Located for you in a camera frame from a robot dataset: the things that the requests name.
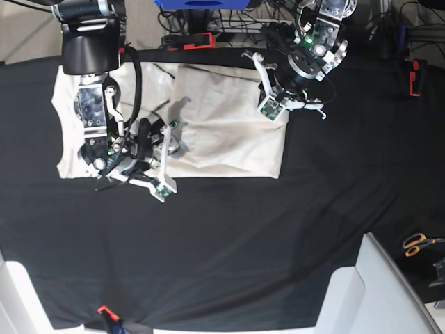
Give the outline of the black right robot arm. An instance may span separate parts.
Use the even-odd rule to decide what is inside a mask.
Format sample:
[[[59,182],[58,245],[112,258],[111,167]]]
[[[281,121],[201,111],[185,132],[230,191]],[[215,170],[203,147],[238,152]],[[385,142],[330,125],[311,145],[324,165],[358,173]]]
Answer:
[[[123,1],[55,1],[60,22],[62,65],[53,105],[63,126],[62,178],[90,177],[98,189],[116,183],[145,188],[160,202],[177,192],[167,173],[178,151],[173,132],[180,119],[166,122],[156,112],[140,117],[143,71],[137,51],[126,43]],[[121,90],[111,73],[128,56],[135,72],[131,113],[119,108]]]

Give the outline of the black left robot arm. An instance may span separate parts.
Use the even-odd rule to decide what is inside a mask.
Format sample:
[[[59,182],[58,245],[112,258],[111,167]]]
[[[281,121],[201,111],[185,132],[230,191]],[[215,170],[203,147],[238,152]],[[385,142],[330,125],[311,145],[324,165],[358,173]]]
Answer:
[[[253,62],[261,79],[258,112],[273,122],[296,109],[315,110],[322,119],[327,118],[323,107],[337,96],[327,76],[347,55],[348,41],[339,39],[341,23],[356,7],[356,1],[301,1],[293,14],[294,39],[290,42],[271,24],[261,29],[267,40],[284,52],[284,60],[268,63],[257,51],[241,54]],[[308,89],[312,81],[324,80],[332,87],[333,96],[322,101]]]

